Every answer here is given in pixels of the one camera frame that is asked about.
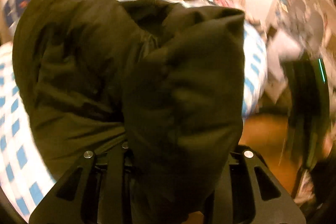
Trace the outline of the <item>dark olive puffer jacket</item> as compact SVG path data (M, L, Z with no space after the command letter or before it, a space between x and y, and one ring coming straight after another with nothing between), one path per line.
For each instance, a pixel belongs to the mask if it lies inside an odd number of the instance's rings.
M15 80L55 179L127 140L134 223L181 223L242 135L244 12L163 0L31 0Z

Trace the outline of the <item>blue white checkered bed cover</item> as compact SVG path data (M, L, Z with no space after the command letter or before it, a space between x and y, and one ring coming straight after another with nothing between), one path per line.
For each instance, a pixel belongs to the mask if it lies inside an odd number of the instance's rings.
M267 75L266 39L260 21L244 24L245 82L242 116L255 110ZM17 213L28 221L55 184L30 130L12 65L12 42L1 45L1 188Z

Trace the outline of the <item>dark chair with green stripe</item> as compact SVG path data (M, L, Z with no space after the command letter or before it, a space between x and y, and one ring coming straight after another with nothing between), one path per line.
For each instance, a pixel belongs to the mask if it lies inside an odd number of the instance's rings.
M281 63L291 95L286 143L293 156L302 155L303 168L311 170L322 152L329 127L330 100L323 59L288 60Z

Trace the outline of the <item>cluttered shelf items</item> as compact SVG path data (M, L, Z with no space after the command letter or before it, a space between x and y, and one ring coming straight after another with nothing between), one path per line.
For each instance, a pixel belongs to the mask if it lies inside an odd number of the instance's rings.
M322 57L335 106L335 0L278 0L268 33L268 85L277 102L288 80L283 61Z

